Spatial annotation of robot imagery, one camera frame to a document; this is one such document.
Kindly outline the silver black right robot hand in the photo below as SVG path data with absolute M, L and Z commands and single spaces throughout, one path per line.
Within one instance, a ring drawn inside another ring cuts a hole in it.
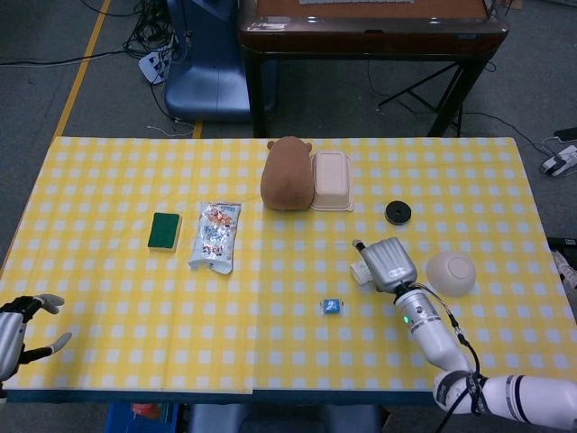
M 417 281 L 417 267 L 397 237 L 382 239 L 373 244 L 354 239 L 353 247 L 362 256 L 376 291 L 394 294 L 400 287 L 408 287 Z

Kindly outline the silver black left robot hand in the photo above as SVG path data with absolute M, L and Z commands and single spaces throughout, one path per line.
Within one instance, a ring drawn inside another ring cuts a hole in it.
M 71 339 L 70 332 L 54 343 L 31 350 L 25 349 L 24 338 L 28 322 L 43 309 L 57 315 L 65 300 L 53 294 L 21 296 L 1 307 L 1 382 L 12 378 L 21 364 L 30 364 L 58 353 Z

